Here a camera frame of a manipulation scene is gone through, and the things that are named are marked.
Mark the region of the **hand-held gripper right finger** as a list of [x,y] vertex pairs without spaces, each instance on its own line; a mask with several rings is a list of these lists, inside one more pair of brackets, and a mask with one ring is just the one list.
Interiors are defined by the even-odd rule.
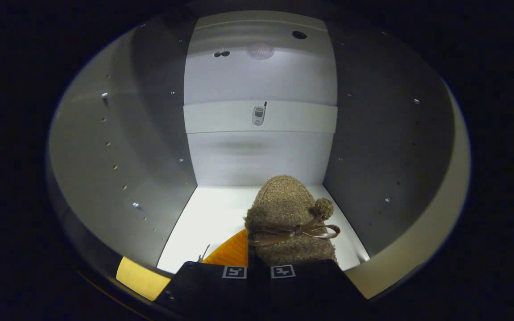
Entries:
[[259,321],[357,321],[368,306],[330,259],[267,267],[257,281]]

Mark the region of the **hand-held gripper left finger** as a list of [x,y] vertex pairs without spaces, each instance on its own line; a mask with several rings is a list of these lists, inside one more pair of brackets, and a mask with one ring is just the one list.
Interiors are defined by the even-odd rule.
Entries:
[[154,300],[182,321],[249,321],[246,229],[201,261],[187,261]]

